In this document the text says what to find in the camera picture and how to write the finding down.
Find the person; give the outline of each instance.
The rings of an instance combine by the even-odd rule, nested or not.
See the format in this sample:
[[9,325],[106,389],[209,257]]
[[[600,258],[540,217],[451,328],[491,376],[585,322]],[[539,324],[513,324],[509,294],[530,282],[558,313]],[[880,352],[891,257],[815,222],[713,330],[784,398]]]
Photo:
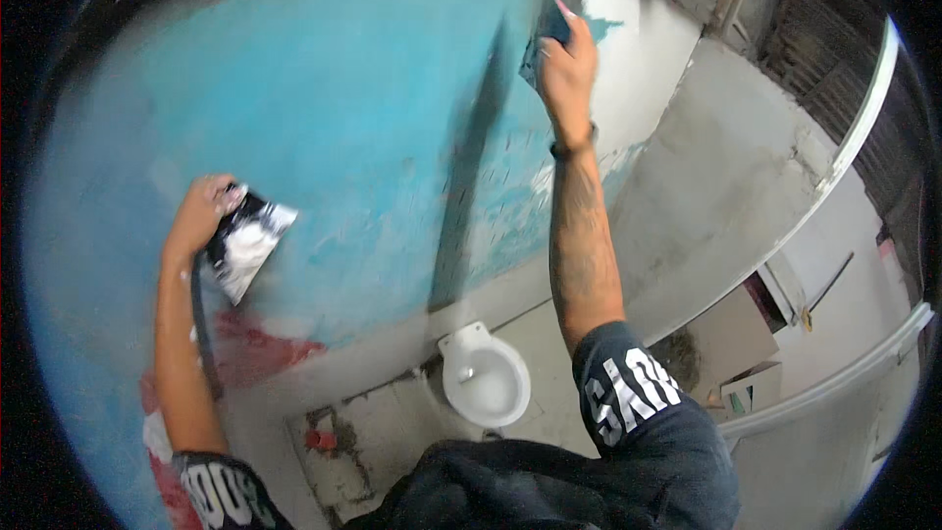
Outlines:
[[[565,47],[543,40],[540,91],[556,134],[550,279],[600,457],[536,442],[439,442],[349,528],[715,529],[736,521],[736,474],[719,430],[626,325],[589,116],[595,43],[586,22],[559,6],[572,37]],[[157,395],[174,465],[206,527],[289,528],[258,476],[229,455],[190,336],[186,276],[238,205],[225,190],[233,180],[196,180],[164,245]]]

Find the toilet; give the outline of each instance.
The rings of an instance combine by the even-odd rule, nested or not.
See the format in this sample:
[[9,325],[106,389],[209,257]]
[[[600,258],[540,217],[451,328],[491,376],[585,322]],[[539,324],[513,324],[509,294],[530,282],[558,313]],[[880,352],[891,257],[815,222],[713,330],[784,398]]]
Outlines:
[[441,338],[438,349],[445,397],[465,420],[497,428],[520,419],[529,404],[530,380],[512,346],[475,322]]

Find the blue paint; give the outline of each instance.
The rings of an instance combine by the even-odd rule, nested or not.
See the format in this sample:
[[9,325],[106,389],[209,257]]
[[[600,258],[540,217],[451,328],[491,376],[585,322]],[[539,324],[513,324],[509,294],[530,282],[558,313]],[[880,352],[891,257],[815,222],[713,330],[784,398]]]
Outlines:
[[167,526],[136,384],[153,355],[157,259],[185,184],[230,171],[300,209],[246,297],[257,312],[306,320],[311,340],[336,348],[422,311],[450,140],[503,23],[510,91],[470,213],[492,243],[476,248],[465,287],[523,264],[549,226],[529,186],[550,163],[549,121],[516,76],[538,7],[165,5],[66,85],[28,195],[29,319],[56,412],[124,524]]

